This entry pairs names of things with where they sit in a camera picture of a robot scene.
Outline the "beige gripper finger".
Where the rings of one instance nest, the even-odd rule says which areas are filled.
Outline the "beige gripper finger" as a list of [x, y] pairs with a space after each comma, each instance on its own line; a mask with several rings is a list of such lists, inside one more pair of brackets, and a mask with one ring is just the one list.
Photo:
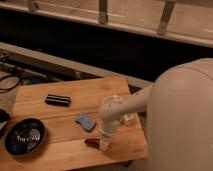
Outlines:
[[110, 142], [108, 140], [100, 140], [100, 150], [106, 151], [110, 146]]

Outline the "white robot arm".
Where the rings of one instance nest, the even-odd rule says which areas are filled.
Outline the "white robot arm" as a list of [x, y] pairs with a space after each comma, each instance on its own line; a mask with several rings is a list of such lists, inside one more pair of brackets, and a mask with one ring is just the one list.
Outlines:
[[177, 65], [100, 109], [102, 141], [123, 115], [147, 114], [148, 171], [213, 171], [213, 58]]

